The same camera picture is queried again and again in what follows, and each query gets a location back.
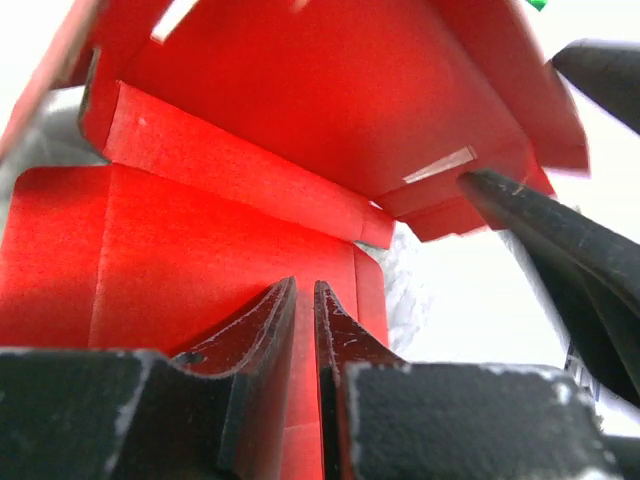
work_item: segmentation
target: green object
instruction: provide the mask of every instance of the green object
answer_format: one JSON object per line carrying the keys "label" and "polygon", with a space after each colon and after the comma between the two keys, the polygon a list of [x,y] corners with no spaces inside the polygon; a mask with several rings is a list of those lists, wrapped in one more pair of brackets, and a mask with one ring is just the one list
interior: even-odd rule
{"label": "green object", "polygon": [[527,0],[531,5],[536,7],[538,11],[542,10],[547,4],[547,0]]}

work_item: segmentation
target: black metal jaw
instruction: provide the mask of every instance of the black metal jaw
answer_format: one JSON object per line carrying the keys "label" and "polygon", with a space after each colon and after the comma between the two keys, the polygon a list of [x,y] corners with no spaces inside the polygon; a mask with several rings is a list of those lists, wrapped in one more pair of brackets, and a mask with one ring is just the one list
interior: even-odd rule
{"label": "black metal jaw", "polygon": [[459,183],[493,227],[522,243],[589,371],[640,406],[640,247],[497,173]]}
{"label": "black metal jaw", "polygon": [[327,479],[622,478],[565,372],[410,364],[315,291]]}
{"label": "black metal jaw", "polygon": [[148,350],[0,350],[0,476],[276,479],[296,285],[171,361]]}
{"label": "black metal jaw", "polygon": [[551,63],[611,115],[640,133],[640,46],[582,40]]}

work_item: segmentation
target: scratched black metal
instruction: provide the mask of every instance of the scratched black metal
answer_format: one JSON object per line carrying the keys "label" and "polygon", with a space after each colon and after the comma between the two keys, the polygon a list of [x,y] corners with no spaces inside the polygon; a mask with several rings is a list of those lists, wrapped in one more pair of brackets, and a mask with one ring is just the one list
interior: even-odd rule
{"label": "scratched black metal", "polygon": [[573,85],[629,128],[640,133],[640,48],[580,41],[551,61]]}
{"label": "scratched black metal", "polygon": [[295,292],[275,284],[176,362],[0,349],[0,478],[279,478]]}
{"label": "scratched black metal", "polygon": [[522,243],[587,369],[640,406],[640,247],[495,172],[459,183],[494,228]]}

